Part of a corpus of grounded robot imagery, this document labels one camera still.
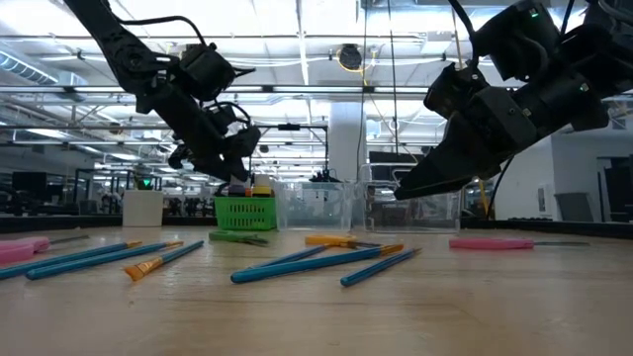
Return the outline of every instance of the table surface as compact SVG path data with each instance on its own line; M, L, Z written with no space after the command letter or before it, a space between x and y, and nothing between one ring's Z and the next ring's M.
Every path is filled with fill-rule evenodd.
M58 244L40 258L135 239L206 240L210 229L85 229L89 240ZM472 230L460 235L591 247L468 251L450 250L450 235L359 233L423 250L347 289L339 278L368 261L230 282L232 271L303 249L307 233L262 234L270 247L205 243L135 283L123 267L155 254L1 281L0 355L633 354L633 242Z

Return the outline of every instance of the clear plastic container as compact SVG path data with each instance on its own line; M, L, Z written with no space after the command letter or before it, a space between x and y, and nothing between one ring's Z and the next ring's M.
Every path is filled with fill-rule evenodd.
M353 184L275 183L277 228L351 229Z
M356 211L372 232L454 233L459 230L460 192L398 201L394 191L412 163L373 163L361 167ZM391 180L372 180L376 176Z

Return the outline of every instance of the green basket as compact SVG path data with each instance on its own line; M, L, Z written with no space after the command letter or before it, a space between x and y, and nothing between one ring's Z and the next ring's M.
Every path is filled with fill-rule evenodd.
M269 230L277 227L275 198L217 197L218 227L230 230Z

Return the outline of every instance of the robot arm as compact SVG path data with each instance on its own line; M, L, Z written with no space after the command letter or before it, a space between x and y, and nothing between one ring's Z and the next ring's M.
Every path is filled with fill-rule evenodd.
M68 8L95 39L121 87L136 95L136 111L152 110L171 127L189 150L194 167L225 181L246 180L241 157L252 153L261 136L247 123L225 137L226 110L203 110L200 103L215 100L233 79L235 69L216 52L215 44L196 44L183 58L151 51L126 30L107 0L65 0Z
M444 139L400 182L396 197L491 178L504 161L567 124L576 131L605 127L601 99L633 88L633 42L628 25L604 4L590 1L585 23L564 35L536 0L515 3L476 31L474 52L488 55L503 80L527 84L507 91L490 86L473 62L464 70L446 67L424 99L448 120Z

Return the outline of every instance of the ceiling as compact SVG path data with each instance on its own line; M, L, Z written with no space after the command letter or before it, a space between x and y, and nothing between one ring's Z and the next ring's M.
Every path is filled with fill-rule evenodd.
M217 44L219 52L233 65L256 68L256 72L237 78L235 85L361 86L361 73L344 70L336 60L336 52L343 44L355 44L361 50L365 48L368 61L365 80L369 85L385 87L394 84L398 87L428 86L448 63L459 61L459 54L462 60L470 57L471 47L466 31L459 21L454 22L447 1L391 1L391 22L385 0L368 1L367 11L355 0L111 0L110 4L114 13L123 19L170 15L189 18L208 42ZM462 4L475 28L478 28L512 2L465 0ZM555 22L560 25L567 1L552 0L548 3ZM575 8L570 28L579 25L582 20L583 7ZM390 29L393 32L393 52ZM193 30L182 22L129 27L129 30L158 52L177 54L184 45L198 41ZM61 0L0 0L1 52L53 76L60 77L60 73L70 72L83 78L87 85L118 86L97 44ZM494 85L520 85L514 81L503 83L497 71L485 61L481 68ZM2 70L0 84L35 85ZM307 92L293 95L231 94L226 98L237 99L257 124L327 125L331 102L357 102L360 95L315 95ZM137 114L134 97L121 93L91 94L82 103L54 95L25 93L1 94L0 100L3 99L7 110L15 112L16 108L22 108L20 115L29 114L27 117L18 114L4 116L2 119L6 124L107 126L118 122L134 126L164 125L154 113L147 116ZM400 140L439 142L443 134L443 120L426 110L421 99L421 95L399 97ZM383 118L394 115L394 98L388 94L366 97L364 107L368 120L377 122L379 127L379 134L370 140L373 145L369 148L394 149L389 125L383 121ZM133 141L143 135L138 131L67 134L83 142ZM162 140L170 140L167 130L159 132L158 136ZM41 139L50 141L57 138L43 136ZM311 142L311 145L277 147L271 144L270 152L258 155L271 159L322 158L324 155L324 147L318 137L309 131L289 133L271 130L262 139L273 143L289 140ZM96 155L121 150L98 144L83 146L101 152L92 152ZM165 159L155 146L135 146L134 149L126 148L125 152L142 156L147 162L163 162ZM298 176L312 173L322 166L322 161L305 160L301 165L295 165L296 161L288 160L288 163L290 173L298 172ZM275 166L263 158L261 164L261 169Z

